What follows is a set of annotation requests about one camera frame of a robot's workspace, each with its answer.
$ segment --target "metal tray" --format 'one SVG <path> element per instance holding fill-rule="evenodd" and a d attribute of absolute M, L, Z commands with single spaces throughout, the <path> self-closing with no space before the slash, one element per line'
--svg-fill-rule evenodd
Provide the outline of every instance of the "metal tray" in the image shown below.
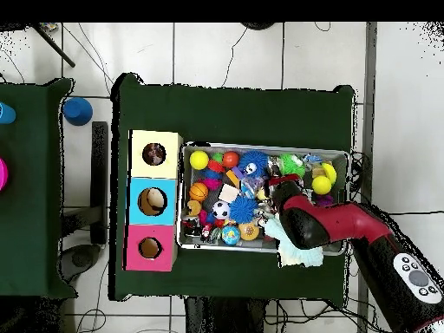
<path fill-rule="evenodd" d="M 336 203 L 343 203 L 349 199 L 349 177 L 351 175 L 351 159 L 350 155 L 344 151 L 322 150 L 322 149 L 306 149 L 293 147 L 266 147 L 266 146 L 243 146 L 224 143 L 205 143 L 187 142 L 182 145 L 180 152 L 180 172 L 179 175 L 179 199 L 178 199 L 178 218 L 177 218 L 177 232 L 176 239 L 178 244 L 186 249 L 210 249 L 221 251 L 258 251 L 276 253 L 276 240 L 265 241 L 263 232 L 252 241 L 239 241 L 236 246 L 229 246 L 224 243 L 222 239 L 217 240 L 214 244 L 204 243 L 200 238 L 192 238 L 185 236 L 183 233 L 184 226 L 181 224 L 181 219 L 187 214 L 186 202 L 190 200 L 189 189 L 192 183 L 198 179 L 203 178 L 201 171 L 194 170 L 190 165 L 190 155 L 197 150 L 202 150 L 211 156 L 217 152 L 233 151 L 242 155 L 252 149 L 262 151 L 270 156 L 279 156 L 282 153 L 295 153 L 298 156 L 306 155 L 307 153 L 315 154 L 322 159 L 329 160 L 333 163 L 336 169 L 337 179 L 335 185 L 332 187 L 330 194 L 335 199 Z M 311 187 L 311 175 L 309 173 L 304 175 L 304 186 Z M 223 182 L 231 184 L 231 181 L 224 175 Z M 219 190 L 210 191 L 208 197 L 202 203 L 202 207 L 210 212 L 212 205 L 219 200 Z M 346 249 L 345 241 L 338 241 L 323 247 L 323 254 L 326 256 L 341 255 Z"/>

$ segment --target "red ball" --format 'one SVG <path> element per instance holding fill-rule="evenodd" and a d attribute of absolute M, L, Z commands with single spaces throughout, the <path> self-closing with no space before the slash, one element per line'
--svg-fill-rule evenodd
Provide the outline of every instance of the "red ball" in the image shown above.
<path fill-rule="evenodd" d="M 228 168 L 237 166 L 239 163 L 239 155 L 236 152 L 226 152 L 224 153 L 224 158 L 222 159 L 222 165 Z"/>

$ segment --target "green cloth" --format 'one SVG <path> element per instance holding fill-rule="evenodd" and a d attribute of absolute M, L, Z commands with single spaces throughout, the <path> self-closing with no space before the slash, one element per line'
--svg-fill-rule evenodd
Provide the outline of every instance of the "green cloth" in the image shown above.
<path fill-rule="evenodd" d="M 110 261 L 115 296 L 313 297 L 342 306 L 344 255 L 325 257 L 322 267 L 279 269 L 276 254 L 179 249 L 171 272 L 122 270 L 127 137 L 128 129 L 160 130 L 177 132 L 184 141 L 349 151 L 353 94 L 349 86 L 337 92 L 142 86 L 135 75 L 121 75 L 113 86 L 114 157 L 119 151 L 118 181 L 112 175 L 111 182 L 118 186 L 117 203 L 111 198 L 117 204 Z"/>
<path fill-rule="evenodd" d="M 0 124 L 10 179 L 0 192 L 0 295 L 75 297 L 59 277 L 61 135 L 59 107 L 70 79 L 46 86 L 0 84 L 16 120 Z"/>

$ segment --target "pink box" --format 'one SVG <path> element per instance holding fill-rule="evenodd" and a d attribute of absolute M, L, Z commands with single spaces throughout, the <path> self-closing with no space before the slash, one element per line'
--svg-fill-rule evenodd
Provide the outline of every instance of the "pink box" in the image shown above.
<path fill-rule="evenodd" d="M 139 243 L 144 238 L 155 238 L 161 247 L 159 256 L 144 258 L 139 252 Z M 177 256 L 174 225 L 129 225 L 126 246 L 127 262 L 123 259 L 125 271 L 169 272 Z"/>

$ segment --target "soccer ball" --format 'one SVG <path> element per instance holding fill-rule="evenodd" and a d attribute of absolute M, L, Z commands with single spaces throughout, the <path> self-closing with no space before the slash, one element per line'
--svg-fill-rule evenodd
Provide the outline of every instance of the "soccer ball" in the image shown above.
<path fill-rule="evenodd" d="M 212 214 L 216 219 L 228 219 L 230 217 L 230 206 L 223 200 L 218 200 L 212 207 Z"/>

